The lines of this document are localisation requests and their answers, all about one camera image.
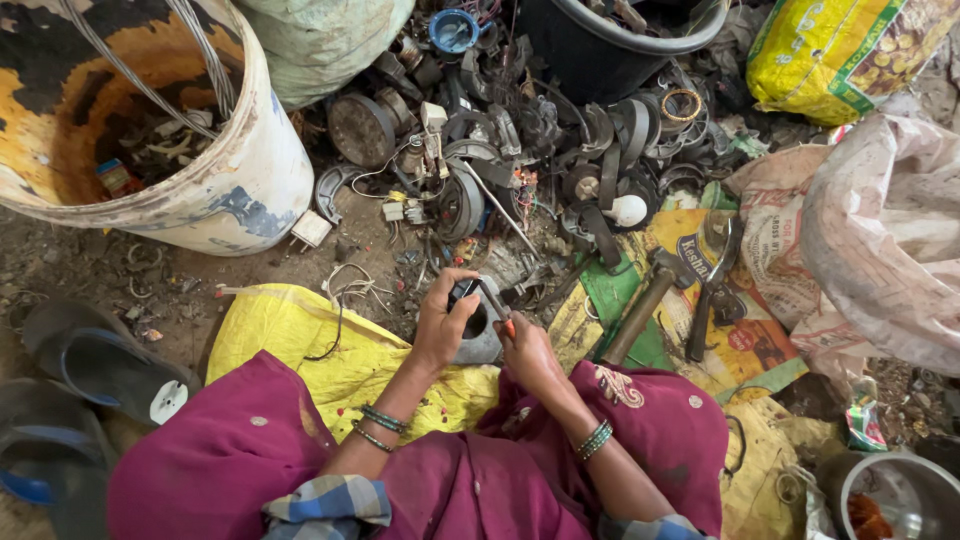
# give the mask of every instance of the black bucket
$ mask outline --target black bucket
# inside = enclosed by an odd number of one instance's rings
[[[560,79],[566,97],[578,105],[607,105],[633,93],[671,57],[710,43],[723,26],[727,3],[705,0],[693,13],[688,36],[661,38],[619,28],[581,0],[522,0],[517,26]]]

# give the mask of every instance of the screwdriver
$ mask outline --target screwdriver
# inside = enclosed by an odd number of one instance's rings
[[[490,303],[493,304],[493,309],[496,309],[496,314],[500,317],[500,322],[503,323],[503,328],[507,329],[507,336],[510,339],[516,338],[516,328],[514,328],[514,321],[510,320],[510,313],[507,312],[503,306],[496,300],[496,297],[493,296],[493,292],[490,291],[490,287],[487,286],[487,283],[483,280],[477,280],[480,282],[480,288],[483,290],[483,293],[487,295],[487,298],[490,299]]]

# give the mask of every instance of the slipper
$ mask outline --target slipper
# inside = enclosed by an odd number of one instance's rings
[[[116,453],[93,411],[52,380],[0,384],[0,487],[47,506],[58,540],[105,540]]]
[[[190,369],[147,351],[111,313],[72,300],[48,300],[23,326],[40,368],[78,396],[159,426],[200,391]]]

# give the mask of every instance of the plastic barrel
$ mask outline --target plastic barrel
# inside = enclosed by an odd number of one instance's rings
[[[670,57],[696,51],[720,32],[727,3],[708,0],[701,6],[707,8],[690,34],[675,38],[636,35],[581,0],[523,0],[516,24],[560,79],[566,97],[580,105],[607,105],[633,93]]]
[[[313,169],[242,14],[217,0],[194,5],[231,78],[242,81],[233,118],[177,174],[110,200],[94,171],[146,98],[59,15],[55,0],[39,4],[13,4],[0,30],[0,204],[219,256],[260,252],[287,234],[309,205]],[[196,41],[164,2],[105,0],[84,17],[175,106],[216,103]]]

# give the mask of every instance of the green bangle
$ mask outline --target green bangle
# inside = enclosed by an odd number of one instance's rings
[[[584,441],[584,444],[577,448],[575,454],[581,461],[587,461],[596,451],[600,450],[600,447],[610,440],[611,435],[613,435],[613,426],[610,425],[610,421],[604,420],[600,426],[597,426],[597,429],[593,431],[590,437]]]
[[[389,446],[381,443],[380,441],[376,440],[375,438],[373,438],[373,435],[370,435],[370,434],[367,433],[366,431],[363,431],[363,429],[360,428],[360,426],[359,426],[359,424],[360,424],[360,421],[359,421],[359,420],[357,420],[357,419],[354,418],[353,420],[350,420],[350,423],[353,424],[353,430],[354,430],[354,431],[356,431],[356,432],[360,433],[361,435],[363,435],[364,438],[367,439],[368,441],[372,442],[373,445],[374,445],[376,448],[378,448],[378,449],[386,452],[387,454],[389,454],[389,453],[391,453],[391,452],[394,451],[393,448],[391,448],[391,447],[389,447]]]
[[[363,404],[360,406],[360,412],[363,413],[363,415],[366,416],[367,418],[370,418],[380,426],[383,426],[384,428],[390,431],[396,431],[397,433],[404,433],[405,431],[407,431],[407,429],[410,428],[410,424],[406,422],[400,422],[396,418],[387,416],[386,414],[380,412],[379,410],[376,410],[375,408],[367,404]]]

